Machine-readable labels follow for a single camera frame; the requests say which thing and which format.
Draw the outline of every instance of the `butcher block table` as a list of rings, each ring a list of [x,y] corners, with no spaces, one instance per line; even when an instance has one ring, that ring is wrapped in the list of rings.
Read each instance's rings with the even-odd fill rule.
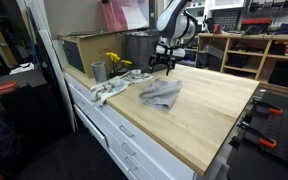
[[[88,89],[95,85],[94,79],[72,68],[64,71]],[[176,65],[168,76],[165,73],[154,72],[154,79],[183,83],[170,110],[146,106],[138,98],[154,79],[132,84],[106,103],[204,176],[259,82],[182,65]]]

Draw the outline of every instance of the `cabinet drawer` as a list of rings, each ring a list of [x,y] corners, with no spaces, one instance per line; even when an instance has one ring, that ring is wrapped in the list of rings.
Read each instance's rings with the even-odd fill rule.
[[[92,106],[78,91],[76,91],[72,84],[69,84],[69,88],[71,91],[71,94],[73,96],[73,100],[75,104],[81,109],[81,111],[89,117],[93,123],[98,127],[101,128],[102,126],[102,120],[101,120],[101,114],[100,112]]]
[[[121,170],[129,179],[151,180],[148,172],[134,159],[132,159],[123,149],[122,144],[115,139],[111,133],[107,133],[108,152],[112,159],[119,165]]]
[[[104,105],[99,111],[103,114],[102,123],[107,131],[112,131],[120,143],[126,143],[135,151],[136,155],[132,158],[140,162],[154,179],[194,179],[194,171],[191,168],[114,109]]]
[[[138,147],[126,137],[123,136],[122,132],[116,127],[111,121],[103,118],[103,131],[114,134],[116,140],[120,143],[120,146],[124,153],[126,153],[132,160],[139,162],[145,170],[149,172],[152,177],[158,177],[155,179],[159,180],[168,180],[172,179],[171,175],[167,171],[163,170],[162,167],[159,167],[158,163],[154,162],[148,154],[141,147]],[[143,146],[146,148],[151,148],[148,143],[143,142]]]
[[[97,127],[94,126],[94,124],[83,114],[83,112],[76,105],[74,105],[74,109],[85,127],[91,131],[91,133],[98,140],[98,142],[106,149],[107,144],[105,136],[101,133],[99,129],[97,129]]]
[[[77,80],[75,80],[72,76],[69,74],[66,74],[66,80],[69,84],[72,85],[73,89],[75,89],[77,92],[81,93],[85,99],[88,101],[91,101],[91,91],[84,87],[81,83],[79,83]]]

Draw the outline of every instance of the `pegboard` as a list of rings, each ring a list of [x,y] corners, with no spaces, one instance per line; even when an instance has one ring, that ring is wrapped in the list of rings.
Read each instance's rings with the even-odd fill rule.
[[[222,29],[236,30],[240,17],[239,10],[215,11],[213,14],[214,23],[219,24]]]
[[[288,109],[281,115],[270,113],[262,132],[276,140],[277,147],[271,149],[261,146],[261,149],[288,163]]]

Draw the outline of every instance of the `metal cup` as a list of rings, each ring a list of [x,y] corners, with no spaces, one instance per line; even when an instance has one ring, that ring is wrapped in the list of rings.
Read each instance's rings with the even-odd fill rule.
[[[107,81],[105,62],[95,62],[91,64],[96,84]]]

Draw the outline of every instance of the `cardboard box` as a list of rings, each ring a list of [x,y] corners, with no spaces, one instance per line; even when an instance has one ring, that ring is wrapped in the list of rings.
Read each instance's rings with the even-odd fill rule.
[[[77,37],[61,36],[61,39],[77,44],[84,66],[85,73],[83,74],[87,78],[94,77],[91,68],[91,64],[94,62],[105,62],[108,72],[112,69],[112,61],[105,55],[106,52],[114,52],[121,59],[125,59],[124,32]]]

